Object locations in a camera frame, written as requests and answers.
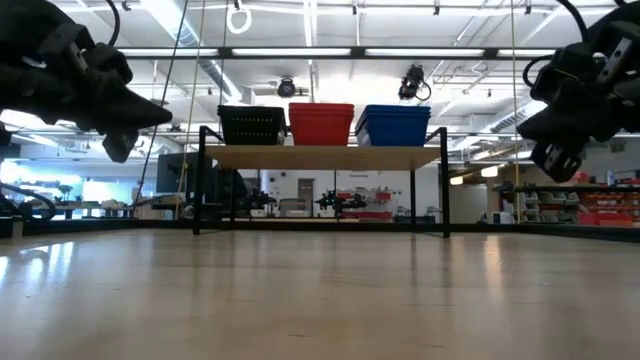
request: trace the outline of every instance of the hanging ring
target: hanging ring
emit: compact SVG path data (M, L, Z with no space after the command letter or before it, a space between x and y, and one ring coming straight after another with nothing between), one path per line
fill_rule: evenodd
M237 13L244 13L247 17L244 25L242 25L242 27L240 28L237 28L233 25L233 15ZM229 29L229 31L231 31L232 34L242 34L243 32L249 30L252 21L253 18L251 17L251 10L249 9L233 9L227 11L227 28Z

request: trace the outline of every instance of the plastic storage bin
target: plastic storage bin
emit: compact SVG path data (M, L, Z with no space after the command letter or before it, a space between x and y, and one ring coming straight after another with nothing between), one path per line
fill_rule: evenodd
M578 219L581 225L633 226L633 218L627 214L579 213Z
M264 106L218 106L227 145L282 145L287 136L284 109Z
M356 125L358 145L424 146L430 117L428 106L369 105Z
M353 121L351 104L289 104L295 145L346 146Z

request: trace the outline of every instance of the ceiling-mounted camera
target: ceiling-mounted camera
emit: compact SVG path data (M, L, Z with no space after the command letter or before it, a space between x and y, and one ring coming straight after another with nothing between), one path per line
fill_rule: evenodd
M292 98L296 94L296 86L293 79L289 77L282 78L278 85L278 96L281 98Z
M418 96L418 92L423 88L426 88L429 91L429 94L426 97L421 98ZM407 71L407 75L402 78L402 85L400 85L398 97L400 97L400 100L411 100L413 98L420 101L429 100L431 97L431 87L424 81L424 70L422 70L422 65L411 65L409 71Z

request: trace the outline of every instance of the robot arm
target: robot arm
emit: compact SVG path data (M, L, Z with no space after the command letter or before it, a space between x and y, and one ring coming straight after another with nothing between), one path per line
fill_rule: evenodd
M531 159L556 182L575 174L591 138L602 142L621 129L640 130L640 2L619 5L588 30L574 15L583 41L535 59L523 73L531 97L548 106L517 130L537 142ZM531 84L528 70L543 60L550 63Z
M169 111L127 89L133 73L121 52L94 43L46 0L0 0L0 48L0 112L95 129L106 134L113 161L127 160L138 130L171 121Z

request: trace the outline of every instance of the blue basket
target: blue basket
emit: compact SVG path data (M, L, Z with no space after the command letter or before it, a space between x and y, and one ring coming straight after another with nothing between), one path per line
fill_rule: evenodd
M359 146L424 146L429 106L368 105L356 125Z

